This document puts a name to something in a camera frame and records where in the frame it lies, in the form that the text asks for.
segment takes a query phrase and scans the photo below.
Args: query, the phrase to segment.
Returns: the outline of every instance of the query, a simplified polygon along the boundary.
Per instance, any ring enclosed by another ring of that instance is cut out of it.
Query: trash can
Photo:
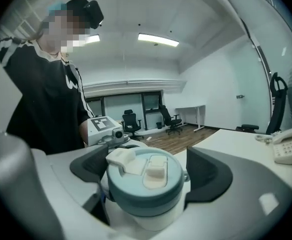
[[[161,129],[162,128],[162,122],[157,122],[156,124],[157,124],[157,128],[158,129]]]

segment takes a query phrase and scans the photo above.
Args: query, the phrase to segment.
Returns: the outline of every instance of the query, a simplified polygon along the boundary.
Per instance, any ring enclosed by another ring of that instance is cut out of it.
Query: cable
[[[259,141],[259,142],[264,142],[266,144],[269,144],[269,143],[272,142],[272,138],[274,136],[276,136],[277,134],[279,134],[279,133],[281,133],[281,131],[276,131],[276,132],[272,133],[271,135],[260,135],[260,134],[258,134],[258,135],[255,136],[255,139],[257,141]]]
[[[256,135],[255,139],[259,142],[264,142],[266,144],[269,144],[272,142],[272,136]]]

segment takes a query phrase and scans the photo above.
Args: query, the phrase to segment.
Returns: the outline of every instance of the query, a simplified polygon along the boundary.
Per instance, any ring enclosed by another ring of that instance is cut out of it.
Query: black t-shirt
[[[12,38],[0,41],[0,62]],[[22,93],[7,132],[47,155],[84,147],[79,125],[94,117],[68,61],[42,51],[36,41],[23,41],[10,56],[5,71]]]

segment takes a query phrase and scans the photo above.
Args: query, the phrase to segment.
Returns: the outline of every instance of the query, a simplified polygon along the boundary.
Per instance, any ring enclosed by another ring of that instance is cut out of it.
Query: wooden floor
[[[168,134],[163,131],[155,134],[145,135],[141,141],[146,143],[147,146],[153,148],[159,148],[165,150],[173,155],[185,150],[187,147],[192,147],[193,145],[203,141],[217,130],[203,128],[197,132],[194,129],[197,127],[192,125],[185,125],[182,127],[183,131],[180,135],[178,133]]]

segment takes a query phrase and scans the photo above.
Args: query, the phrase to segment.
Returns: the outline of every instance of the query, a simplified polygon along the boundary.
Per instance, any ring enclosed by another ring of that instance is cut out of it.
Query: window
[[[101,99],[91,100],[87,103],[90,109],[92,110],[92,112],[94,113],[95,117],[101,117],[105,115],[105,113],[103,112],[103,105],[102,105]]]
[[[145,100],[145,110],[146,111],[152,111],[152,110],[158,110],[159,109],[159,93],[155,94],[144,94],[144,100]]]

